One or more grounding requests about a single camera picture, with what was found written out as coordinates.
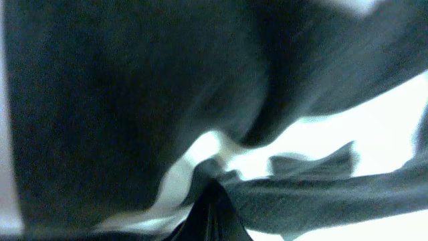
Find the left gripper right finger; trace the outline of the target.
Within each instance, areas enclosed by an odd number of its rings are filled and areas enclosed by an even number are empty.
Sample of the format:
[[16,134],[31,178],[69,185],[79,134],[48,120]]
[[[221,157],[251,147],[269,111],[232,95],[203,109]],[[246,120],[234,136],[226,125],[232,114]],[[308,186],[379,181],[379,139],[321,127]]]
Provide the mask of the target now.
[[211,183],[211,239],[214,241],[253,241],[227,195],[218,183]]

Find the dark green t-shirt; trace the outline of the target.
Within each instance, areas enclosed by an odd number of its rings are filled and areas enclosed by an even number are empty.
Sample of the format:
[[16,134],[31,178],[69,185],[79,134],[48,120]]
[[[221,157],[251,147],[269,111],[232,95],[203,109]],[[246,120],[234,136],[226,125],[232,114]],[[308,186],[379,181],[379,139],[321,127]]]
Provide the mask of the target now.
[[2,1],[1,239],[427,209],[426,1]]

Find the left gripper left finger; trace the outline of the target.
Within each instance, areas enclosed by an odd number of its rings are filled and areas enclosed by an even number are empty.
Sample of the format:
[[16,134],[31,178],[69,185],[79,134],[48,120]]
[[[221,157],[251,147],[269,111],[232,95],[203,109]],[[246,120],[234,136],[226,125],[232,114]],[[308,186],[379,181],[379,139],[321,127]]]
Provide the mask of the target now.
[[185,221],[165,241],[209,241],[211,240],[211,184],[194,203]]

